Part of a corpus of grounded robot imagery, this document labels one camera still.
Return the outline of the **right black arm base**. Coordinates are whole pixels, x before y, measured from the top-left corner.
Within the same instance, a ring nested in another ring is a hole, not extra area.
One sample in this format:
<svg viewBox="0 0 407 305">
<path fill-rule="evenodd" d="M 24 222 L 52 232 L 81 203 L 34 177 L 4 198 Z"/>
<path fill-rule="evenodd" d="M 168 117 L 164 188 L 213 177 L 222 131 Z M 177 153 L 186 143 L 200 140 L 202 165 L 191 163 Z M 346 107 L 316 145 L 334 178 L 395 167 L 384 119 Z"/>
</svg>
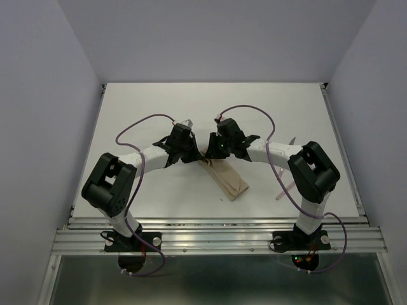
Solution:
<svg viewBox="0 0 407 305">
<path fill-rule="evenodd" d="M 287 251 L 330 250 L 328 232 L 320 225 L 310 235 L 305 234 L 296 225 L 291 231 L 274 231 L 268 242 L 270 250 L 277 253 Z"/>
</svg>

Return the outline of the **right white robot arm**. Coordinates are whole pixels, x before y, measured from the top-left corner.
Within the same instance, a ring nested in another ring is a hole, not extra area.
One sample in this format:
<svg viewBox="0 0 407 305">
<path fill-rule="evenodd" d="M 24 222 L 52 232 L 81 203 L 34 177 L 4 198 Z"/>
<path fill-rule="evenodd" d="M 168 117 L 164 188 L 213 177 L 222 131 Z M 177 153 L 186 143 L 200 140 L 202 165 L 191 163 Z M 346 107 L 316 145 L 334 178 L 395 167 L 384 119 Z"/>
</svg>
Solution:
<svg viewBox="0 0 407 305">
<path fill-rule="evenodd" d="M 287 197 L 293 200 L 281 181 L 276 168 L 291 172 L 301 195 L 301 204 L 293 205 L 300 211 L 294 225 L 293 242 L 307 248 L 315 241 L 315 232 L 321 228 L 326 202 L 340 179 L 340 173 L 322 147 L 313 141 L 299 146 L 269 142 L 258 135 L 246 136 L 234 119 L 216 119 L 217 131 L 209 137 L 205 153 L 207 159 L 238 159 L 268 163 Z"/>
</svg>

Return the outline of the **beige cloth napkin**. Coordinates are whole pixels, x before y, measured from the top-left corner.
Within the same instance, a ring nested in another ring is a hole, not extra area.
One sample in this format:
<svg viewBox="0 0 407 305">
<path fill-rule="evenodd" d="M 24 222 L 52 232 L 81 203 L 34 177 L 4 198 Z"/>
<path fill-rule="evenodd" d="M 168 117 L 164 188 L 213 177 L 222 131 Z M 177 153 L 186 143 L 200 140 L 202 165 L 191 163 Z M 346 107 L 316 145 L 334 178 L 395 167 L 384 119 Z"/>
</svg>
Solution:
<svg viewBox="0 0 407 305">
<path fill-rule="evenodd" d="M 203 159 L 199 163 L 230 201 L 235 201 L 248 189 L 248 183 L 225 159 Z"/>
</svg>

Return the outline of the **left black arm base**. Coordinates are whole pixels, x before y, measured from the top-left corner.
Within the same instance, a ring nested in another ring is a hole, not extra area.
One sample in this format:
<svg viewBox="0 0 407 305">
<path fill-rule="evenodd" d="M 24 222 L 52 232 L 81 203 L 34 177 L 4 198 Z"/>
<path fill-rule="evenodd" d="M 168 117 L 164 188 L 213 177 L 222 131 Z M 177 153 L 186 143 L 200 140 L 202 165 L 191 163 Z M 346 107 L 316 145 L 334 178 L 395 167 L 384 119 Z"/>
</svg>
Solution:
<svg viewBox="0 0 407 305">
<path fill-rule="evenodd" d="M 137 231 L 137 234 L 150 245 L 161 249 L 162 233 L 158 231 L 143 232 Z M 151 247 L 146 246 L 135 236 L 124 237 L 117 231 L 102 231 L 100 237 L 105 241 L 104 251 L 107 253 L 125 253 L 125 252 L 156 252 Z"/>
</svg>

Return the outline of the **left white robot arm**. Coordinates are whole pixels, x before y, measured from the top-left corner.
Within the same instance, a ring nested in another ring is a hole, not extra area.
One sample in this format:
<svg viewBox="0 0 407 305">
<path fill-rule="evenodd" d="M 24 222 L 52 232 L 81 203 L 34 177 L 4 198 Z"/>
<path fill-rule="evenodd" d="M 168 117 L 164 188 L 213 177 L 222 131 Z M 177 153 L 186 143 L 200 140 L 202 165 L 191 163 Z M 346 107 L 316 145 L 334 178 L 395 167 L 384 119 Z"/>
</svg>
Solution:
<svg viewBox="0 0 407 305">
<path fill-rule="evenodd" d="M 166 136 L 140 154 L 124 156 L 104 153 L 82 188 L 81 196 L 98 209 L 113 229 L 120 234 L 120 243 L 127 250 L 141 245 L 141 225 L 127 211 L 136 178 L 161 170 L 182 161 L 191 163 L 202 159 L 191 127 L 176 123 Z"/>
</svg>

